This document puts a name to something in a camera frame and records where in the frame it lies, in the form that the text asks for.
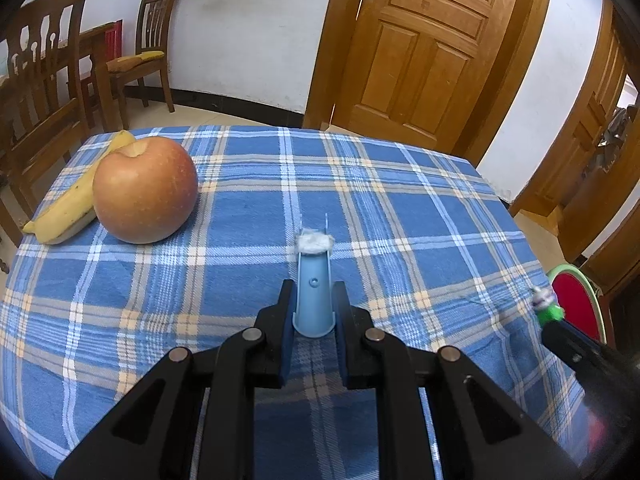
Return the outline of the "red chair back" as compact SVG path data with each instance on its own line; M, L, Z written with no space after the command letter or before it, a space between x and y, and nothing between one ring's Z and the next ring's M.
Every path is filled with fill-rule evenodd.
M122 20L118 20L104 32L105 59L113 61L122 56Z

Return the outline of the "yellow banana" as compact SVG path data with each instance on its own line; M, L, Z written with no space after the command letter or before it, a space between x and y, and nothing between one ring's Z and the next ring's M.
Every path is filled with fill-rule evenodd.
M40 244L58 245L85 229L96 218L93 209L93 178L99 163L108 154L134 143L136 138L126 130L119 131L105 152L55 202L22 227L24 234L33 235Z

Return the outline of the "open wooden door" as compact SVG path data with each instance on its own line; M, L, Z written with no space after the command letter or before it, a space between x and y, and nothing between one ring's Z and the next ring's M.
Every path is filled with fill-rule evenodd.
M628 127L615 162L596 163L627 75L627 62L614 26L614 6L603 0L596 46L582 88L549 151L516 196L521 210L556 221L564 258L573 261L605 229L636 186L639 133Z

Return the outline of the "yellow seat cushion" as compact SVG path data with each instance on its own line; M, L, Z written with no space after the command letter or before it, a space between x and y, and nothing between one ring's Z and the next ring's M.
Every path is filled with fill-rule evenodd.
M107 70L112 74L126 73L128 70L133 70L137 66L146 62L161 60L165 57L163 51L144 51L135 55L121 56L115 58L113 61L106 63Z

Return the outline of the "far wooden chair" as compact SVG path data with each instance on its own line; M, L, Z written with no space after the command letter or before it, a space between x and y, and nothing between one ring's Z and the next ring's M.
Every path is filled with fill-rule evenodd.
M134 35L134 54L119 56L106 64L117 98L120 120L125 129L129 128L125 87L130 82L137 81L142 105L148 107L145 76L160 74L168 112L175 111L168 70L169 26L175 3L176 0L141 0Z

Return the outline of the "blue plastic tube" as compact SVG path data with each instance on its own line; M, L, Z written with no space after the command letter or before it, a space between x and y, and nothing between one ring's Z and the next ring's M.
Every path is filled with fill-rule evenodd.
M330 255L333 237L303 228L296 238L297 300L293 326L300 336L316 339L335 326Z

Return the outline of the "red apple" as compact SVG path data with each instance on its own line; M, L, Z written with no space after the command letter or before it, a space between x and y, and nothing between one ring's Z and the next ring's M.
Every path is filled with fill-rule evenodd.
M188 220L198 199L198 173L186 149L149 136L108 154L92 182L93 208L122 242L153 244Z

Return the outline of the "wooden chair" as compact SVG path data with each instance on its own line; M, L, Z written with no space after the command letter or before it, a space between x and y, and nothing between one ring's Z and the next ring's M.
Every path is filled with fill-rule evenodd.
M168 70L169 26L175 3L176 0L141 0L134 35L134 54L119 56L106 64L117 98L120 120L125 129L129 128L125 87L130 82L137 81L142 105L148 107L145 76L160 74L168 112L175 111Z
M25 214L39 204L34 184L89 127L80 88L80 25L86 0L32 0L13 15L1 85L1 151L9 186Z

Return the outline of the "green toy figure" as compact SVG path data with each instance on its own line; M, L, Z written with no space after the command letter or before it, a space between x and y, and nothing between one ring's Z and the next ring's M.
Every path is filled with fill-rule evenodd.
M535 286L532 293L532 307L541 327L550 322L564 320L565 311L558 304L555 292L551 287Z

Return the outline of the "closed wooden door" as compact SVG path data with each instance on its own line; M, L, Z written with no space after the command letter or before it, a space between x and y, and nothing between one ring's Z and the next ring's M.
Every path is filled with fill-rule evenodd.
M524 79L549 0L329 0L304 126L478 164Z

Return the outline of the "blue plaid tablecloth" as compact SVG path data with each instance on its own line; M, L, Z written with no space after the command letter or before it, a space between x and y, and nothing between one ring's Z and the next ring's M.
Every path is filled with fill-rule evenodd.
M297 273L301 228L334 239L332 276L414 348L463 350L581 462L587 412L530 306L546 274L463 159L285 128L165 127L200 197L172 237L125 244L99 223L56 246L22 240L1 298L1 416L53 474L168 350L250 326Z

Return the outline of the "near wooden chair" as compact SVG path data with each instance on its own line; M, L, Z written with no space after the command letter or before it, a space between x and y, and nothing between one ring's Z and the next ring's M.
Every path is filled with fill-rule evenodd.
M25 214L39 204L34 184L89 127L80 88L80 25L86 0L32 0L13 15L1 85L1 151L9 186Z

